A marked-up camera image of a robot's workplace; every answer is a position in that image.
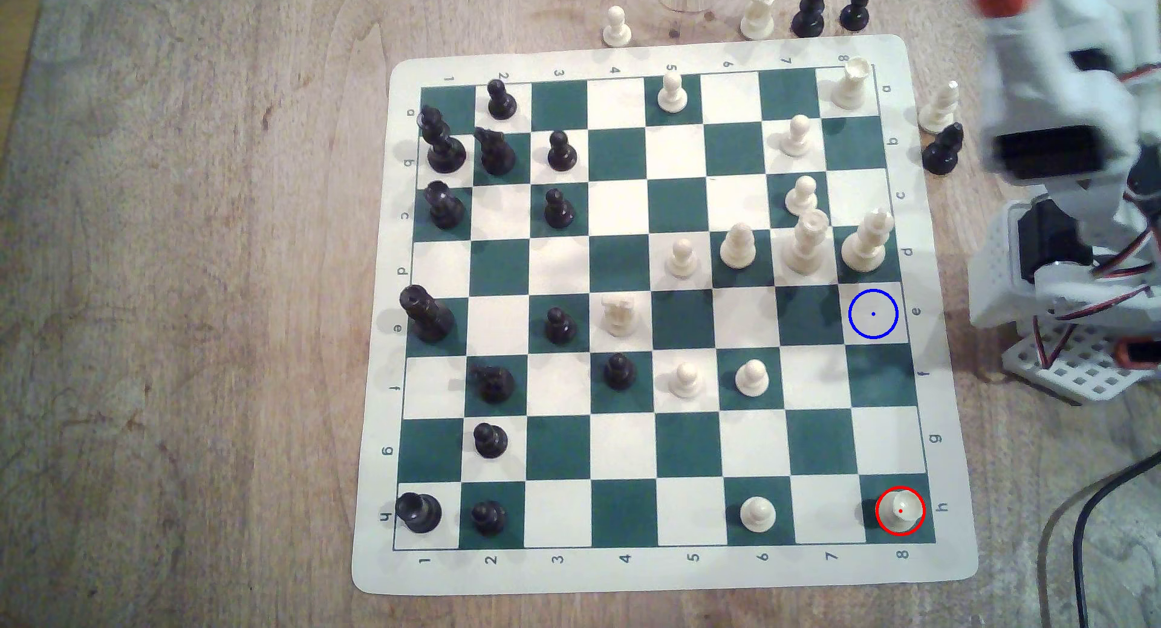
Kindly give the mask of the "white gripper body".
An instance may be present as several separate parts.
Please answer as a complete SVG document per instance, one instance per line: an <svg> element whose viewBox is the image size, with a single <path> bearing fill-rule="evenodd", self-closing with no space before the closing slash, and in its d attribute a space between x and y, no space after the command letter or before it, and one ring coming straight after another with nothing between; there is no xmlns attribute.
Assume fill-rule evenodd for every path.
<svg viewBox="0 0 1161 628"><path fill-rule="evenodd" d="M1122 187L1139 160L1145 0L1037 0L981 17L985 166L1015 186Z"/></svg>

